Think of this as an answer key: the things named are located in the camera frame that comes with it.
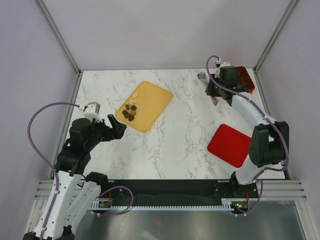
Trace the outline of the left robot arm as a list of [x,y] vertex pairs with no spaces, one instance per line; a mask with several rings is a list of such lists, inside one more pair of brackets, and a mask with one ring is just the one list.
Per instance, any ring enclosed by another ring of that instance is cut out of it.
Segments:
[[56,175],[47,205],[35,229],[23,236],[25,240],[73,240],[75,233],[97,197],[105,197],[110,190],[108,177],[102,173],[91,172],[75,198],[74,189],[91,159],[90,152],[101,142],[119,140],[127,126],[118,122],[112,114],[104,120],[78,118],[69,129],[69,138],[57,156],[54,170]]

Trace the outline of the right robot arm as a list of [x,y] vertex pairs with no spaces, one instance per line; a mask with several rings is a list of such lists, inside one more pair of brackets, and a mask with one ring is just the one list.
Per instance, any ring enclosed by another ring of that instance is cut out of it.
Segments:
[[215,74],[209,74],[206,94],[223,98],[252,128],[248,149],[249,159],[230,177],[228,191],[233,197],[241,197],[246,185],[253,184],[266,170],[277,171],[275,165],[289,163],[289,125],[276,121],[252,99],[252,94],[239,85],[235,66],[220,65]]

